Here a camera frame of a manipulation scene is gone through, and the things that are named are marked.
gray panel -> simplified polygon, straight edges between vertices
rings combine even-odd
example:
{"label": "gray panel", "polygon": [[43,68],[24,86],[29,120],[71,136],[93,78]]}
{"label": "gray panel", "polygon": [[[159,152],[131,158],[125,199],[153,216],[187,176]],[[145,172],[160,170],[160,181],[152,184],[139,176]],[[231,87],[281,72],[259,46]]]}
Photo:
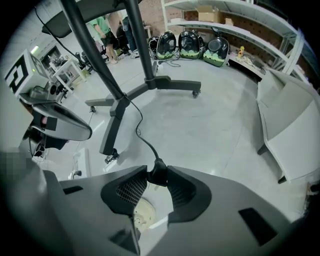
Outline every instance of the gray panel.
{"label": "gray panel", "polygon": [[[76,255],[134,255],[111,242],[116,234],[133,239],[135,229],[132,217],[114,213],[102,200],[106,184],[134,173],[138,168],[112,172],[96,177],[66,180],[59,183],[52,172],[46,171],[50,201],[65,228]],[[62,189],[80,186],[80,191],[65,195]]]}
{"label": "gray panel", "polygon": [[280,91],[285,87],[283,83],[277,76],[271,72],[267,72],[258,85],[260,100],[266,107],[270,107],[272,102],[280,94]]}
{"label": "gray panel", "polygon": [[32,105],[32,108],[37,113],[48,117],[48,119],[56,119],[56,126],[54,130],[37,127],[35,125],[33,126],[46,135],[58,139],[73,141],[85,141],[92,135],[92,129],[87,123],[73,112],[56,102]]}
{"label": "gray panel", "polygon": [[287,82],[265,113],[267,139],[287,128],[309,106],[313,97],[293,82]]}
{"label": "gray panel", "polygon": [[205,183],[211,190],[212,200],[196,220],[169,224],[167,233],[150,256],[261,253],[269,243],[259,246],[238,213],[247,208],[254,208],[277,233],[289,227],[288,220],[276,208],[244,185],[186,168],[174,168]]}
{"label": "gray panel", "polygon": [[46,250],[73,255],[67,233],[53,211],[44,173],[25,153],[1,153],[1,181],[8,209]]}

cardboard box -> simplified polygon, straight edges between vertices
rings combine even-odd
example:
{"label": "cardboard box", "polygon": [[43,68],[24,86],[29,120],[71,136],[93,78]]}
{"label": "cardboard box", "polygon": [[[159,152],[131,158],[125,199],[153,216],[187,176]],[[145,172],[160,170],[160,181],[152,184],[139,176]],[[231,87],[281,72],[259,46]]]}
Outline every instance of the cardboard box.
{"label": "cardboard box", "polygon": [[199,14],[200,22],[221,23],[221,13],[218,8],[212,8],[211,5],[200,5],[196,8]]}
{"label": "cardboard box", "polygon": [[233,26],[234,22],[233,22],[233,20],[231,18],[225,18],[225,24]]}

white wall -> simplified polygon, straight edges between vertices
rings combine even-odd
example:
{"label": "white wall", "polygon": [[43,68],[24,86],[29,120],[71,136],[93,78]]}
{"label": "white wall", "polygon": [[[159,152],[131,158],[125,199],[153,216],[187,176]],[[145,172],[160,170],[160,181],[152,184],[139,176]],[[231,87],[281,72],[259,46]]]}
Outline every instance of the white wall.
{"label": "white wall", "polygon": [[[44,23],[48,22],[62,10],[58,0],[42,0],[36,7],[37,13]],[[38,46],[39,48],[34,56],[40,59],[53,48],[56,41],[51,35],[41,32],[42,26],[43,25],[37,18],[35,11],[32,10],[21,22],[19,27],[16,28],[16,31],[7,43],[0,58],[0,72],[2,72],[3,75],[7,73],[15,63],[17,57],[25,49],[31,51],[35,46]]]}

gray floor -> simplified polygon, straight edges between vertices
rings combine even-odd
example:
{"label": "gray floor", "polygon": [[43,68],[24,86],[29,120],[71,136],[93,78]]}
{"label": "gray floor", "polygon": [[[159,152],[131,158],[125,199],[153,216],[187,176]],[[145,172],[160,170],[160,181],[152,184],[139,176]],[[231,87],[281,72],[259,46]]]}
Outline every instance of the gray floor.
{"label": "gray floor", "polygon": [[[257,155],[263,144],[256,102],[257,84],[228,66],[217,68],[200,60],[179,61],[179,64],[181,67],[164,63],[158,74],[201,81],[200,96],[194,99],[187,91],[153,90],[135,99],[144,116],[140,126],[142,136],[152,143],[167,165],[240,182],[277,207],[289,220],[299,218],[306,185],[303,182],[278,185],[281,171],[272,155],[268,152]],[[125,92],[143,83],[139,59],[126,57],[109,68]],[[75,87],[74,94],[81,100],[88,100],[103,98],[109,91],[94,73],[87,82]],[[74,96],[69,96],[63,104],[89,122],[93,135],[80,143],[70,141],[61,151],[51,149],[46,160],[39,164],[64,180],[72,170],[73,153],[87,148],[91,175],[103,174],[105,156],[99,153],[99,148],[109,121],[109,108],[99,107],[92,115]],[[153,153],[134,133],[139,120],[136,109],[128,107],[115,144],[120,158],[109,172],[138,165],[148,165],[152,169]],[[172,211],[170,194],[165,188],[155,191],[151,186],[144,197],[155,207],[156,221]],[[143,254],[152,244],[148,239],[155,233],[158,236],[160,230],[164,232],[164,226],[142,234]]]}

round white component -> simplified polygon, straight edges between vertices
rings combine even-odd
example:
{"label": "round white component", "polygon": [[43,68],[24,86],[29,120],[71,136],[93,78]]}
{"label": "round white component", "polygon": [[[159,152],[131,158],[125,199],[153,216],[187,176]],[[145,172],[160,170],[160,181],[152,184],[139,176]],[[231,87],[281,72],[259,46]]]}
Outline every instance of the round white component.
{"label": "round white component", "polygon": [[134,226],[142,233],[156,219],[156,210],[147,200],[141,198],[134,209]]}

